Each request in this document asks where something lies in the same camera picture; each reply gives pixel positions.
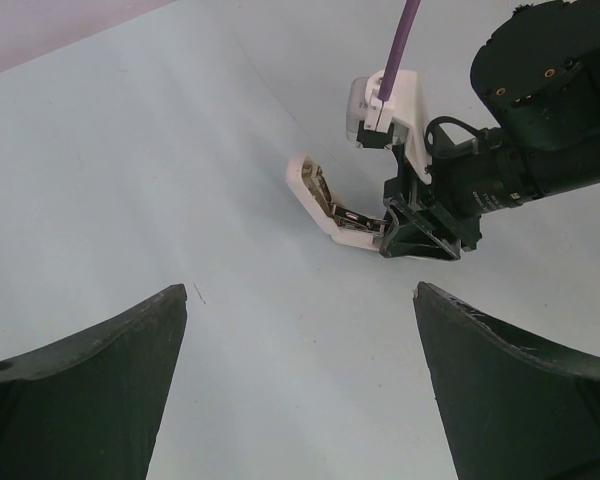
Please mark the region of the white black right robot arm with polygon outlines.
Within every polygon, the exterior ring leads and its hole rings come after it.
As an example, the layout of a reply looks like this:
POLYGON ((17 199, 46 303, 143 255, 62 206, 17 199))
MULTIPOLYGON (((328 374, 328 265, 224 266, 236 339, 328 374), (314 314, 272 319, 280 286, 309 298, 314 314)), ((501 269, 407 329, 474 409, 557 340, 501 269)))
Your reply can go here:
POLYGON ((456 260, 483 215, 600 183, 600 1, 518 7, 476 54, 470 82, 496 120, 454 143, 440 116, 412 130, 431 161, 394 148, 386 258, 456 260))

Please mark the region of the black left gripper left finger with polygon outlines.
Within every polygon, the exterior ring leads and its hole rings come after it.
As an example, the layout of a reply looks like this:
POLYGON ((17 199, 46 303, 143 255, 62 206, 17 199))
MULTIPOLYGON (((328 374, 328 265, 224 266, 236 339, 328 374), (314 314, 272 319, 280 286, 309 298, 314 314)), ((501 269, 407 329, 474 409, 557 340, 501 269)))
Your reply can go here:
POLYGON ((144 479, 187 324, 165 288, 0 361, 0 479, 144 479))

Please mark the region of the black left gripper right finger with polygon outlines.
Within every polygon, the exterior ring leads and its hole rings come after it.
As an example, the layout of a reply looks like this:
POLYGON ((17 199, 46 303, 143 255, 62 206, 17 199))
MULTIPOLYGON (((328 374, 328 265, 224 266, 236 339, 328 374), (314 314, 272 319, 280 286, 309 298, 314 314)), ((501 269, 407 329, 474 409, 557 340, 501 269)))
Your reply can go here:
POLYGON ((421 282, 418 331, 460 479, 600 479, 600 357, 421 282))

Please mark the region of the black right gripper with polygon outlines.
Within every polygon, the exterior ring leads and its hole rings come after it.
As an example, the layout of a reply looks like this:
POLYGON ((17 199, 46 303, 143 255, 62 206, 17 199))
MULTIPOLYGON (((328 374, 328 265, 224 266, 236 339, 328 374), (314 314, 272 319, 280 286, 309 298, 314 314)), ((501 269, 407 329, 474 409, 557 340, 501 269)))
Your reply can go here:
POLYGON ((405 160, 384 183, 387 229, 379 253, 384 258, 414 257, 457 261, 482 239, 480 217, 454 216, 405 160))

